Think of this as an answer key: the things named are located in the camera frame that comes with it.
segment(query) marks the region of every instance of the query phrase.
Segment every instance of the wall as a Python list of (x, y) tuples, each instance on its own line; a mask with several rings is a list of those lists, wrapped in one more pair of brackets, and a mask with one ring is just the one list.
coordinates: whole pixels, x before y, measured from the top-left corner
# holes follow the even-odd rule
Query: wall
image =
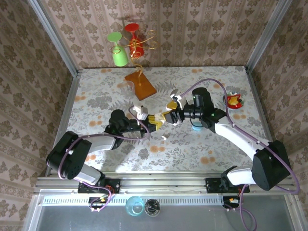
[(308, 1), (294, 0), (253, 70), (267, 120), (284, 142), (308, 217)]
[(157, 32), (160, 47), (146, 51), (140, 59), (143, 66), (243, 66), (277, 4), (277, 0), (40, 1), (79, 68), (114, 66), (113, 44), (106, 36), (123, 32), (131, 22), (140, 25), (143, 35), (150, 29)]
[(27, 1), (0, 1), (0, 230), (21, 230), (72, 76)]

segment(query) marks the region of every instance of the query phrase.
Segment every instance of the yellow object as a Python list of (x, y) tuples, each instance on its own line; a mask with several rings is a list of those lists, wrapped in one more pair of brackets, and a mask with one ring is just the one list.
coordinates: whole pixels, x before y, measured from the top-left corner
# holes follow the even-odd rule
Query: yellow object
[(228, 101), (228, 104), (230, 105), (237, 105), (238, 103), (237, 97), (231, 97)]
[(105, 202), (105, 196), (100, 197), (101, 202)]
[(149, 115), (148, 116), (149, 119), (149, 123), (150, 124), (154, 124), (156, 125), (156, 131), (160, 129), (160, 127), (162, 126), (163, 122), (160, 121), (155, 121), (155, 116), (154, 115)]
[(171, 101), (170, 103), (166, 105), (167, 109), (170, 109), (170, 110), (176, 109), (177, 106), (178, 106), (177, 102), (174, 102), (174, 101)]

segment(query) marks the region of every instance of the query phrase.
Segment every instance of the white object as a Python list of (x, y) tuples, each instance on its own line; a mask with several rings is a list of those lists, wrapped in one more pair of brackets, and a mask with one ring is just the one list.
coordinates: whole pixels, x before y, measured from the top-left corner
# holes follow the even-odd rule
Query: white object
[(233, 201), (230, 201), (230, 203), (239, 204), (239, 203), (240, 203), (240, 201), (239, 201), (239, 200), (237, 200), (237, 199), (234, 199)]
[(116, 139), (110, 136), (89, 137), (88, 141), (92, 143), (89, 154), (99, 150), (111, 150), (115, 144)]
[(134, 106), (134, 111), (137, 112), (138, 120), (145, 120), (148, 117), (148, 109), (142, 106)]
[(165, 123), (165, 116), (162, 113), (156, 113), (154, 117), (155, 117), (155, 121), (160, 121), (163, 124)]
[[(218, 135), (223, 136), (224, 138), (230, 140), (232, 143), (234, 143), (236, 146), (242, 149), (249, 156), (251, 160), (254, 159), (254, 155), (256, 154), (257, 149), (259, 150), (263, 149), (263, 147), (260, 144), (255, 143), (253, 140), (247, 138), (245, 135), (243, 135), (238, 130), (233, 128), (232, 124), (229, 123), (228, 118), (226, 116), (220, 119), (219, 122), (215, 124), (215, 132)], [(267, 139), (261, 137), (256, 137), (256, 138), (260, 142), (263, 142), (264, 144), (269, 143), (269, 140)]]
[[(220, 119), (219, 122), (215, 124), (215, 132), (218, 135), (230, 140), (232, 143), (242, 149), (251, 160), (254, 159), (254, 155), (257, 153), (258, 149), (263, 149), (263, 147), (259, 144), (260, 142), (264, 144), (269, 143), (269, 140), (257, 137), (247, 131), (247, 133), (257, 138), (258, 142), (255, 142), (250, 138), (246, 137), (244, 134), (236, 130), (233, 127), (233, 124), (230, 124), (226, 116)], [(227, 174), (227, 177), (233, 185), (256, 184), (254, 179), (252, 178), (251, 170), (252, 166), (236, 167)]]
[(95, 185), (101, 177), (100, 171), (90, 167), (86, 164), (82, 166), (79, 174), (74, 178), (75, 180), (86, 182), (90, 185)]
[(162, 135), (162, 138), (166, 141), (169, 138), (169, 136), (170, 136), (170, 133), (164, 133)]

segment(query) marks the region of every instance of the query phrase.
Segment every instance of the floral tablecloth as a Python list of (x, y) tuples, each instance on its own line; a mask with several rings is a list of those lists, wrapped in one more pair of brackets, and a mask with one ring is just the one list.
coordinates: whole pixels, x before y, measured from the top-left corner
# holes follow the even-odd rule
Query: floral tablecloth
[[(101, 133), (108, 125), (110, 114), (122, 109), (130, 118), (131, 105), (144, 105), (150, 114), (166, 111), (170, 93), (178, 88), (184, 92), (195, 82), (215, 78), (227, 91), (240, 93), (244, 99), (241, 109), (230, 111), (233, 120), (258, 136), (265, 137), (254, 97), (243, 67), (158, 67), (145, 68), (144, 74), (157, 93), (143, 101), (137, 97), (125, 99), (117, 87), (134, 68), (83, 70), (67, 130), (78, 134)], [(204, 82), (211, 93), (214, 106), (224, 110), (222, 89), (215, 82)], [(193, 102), (191, 93), (186, 95)], [(169, 138), (164, 141), (163, 134)], [(139, 133), (126, 134), (138, 137)], [(224, 171), (232, 165), (250, 162), (241, 150), (223, 137), (203, 128), (194, 131), (189, 120), (181, 125), (164, 124), (151, 138), (144, 141), (124, 141), (112, 151), (89, 154), (86, 164), (103, 171)]]

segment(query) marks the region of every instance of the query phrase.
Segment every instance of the clear glass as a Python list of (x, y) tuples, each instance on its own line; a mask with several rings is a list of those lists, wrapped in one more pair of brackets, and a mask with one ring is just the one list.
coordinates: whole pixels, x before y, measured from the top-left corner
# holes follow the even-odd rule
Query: clear glass
[(123, 81), (119, 84), (122, 95), (125, 99), (132, 99), (135, 95), (135, 85), (132, 81)]
[(144, 202), (138, 196), (132, 196), (126, 201), (125, 209), (131, 216), (139, 216), (144, 211)]

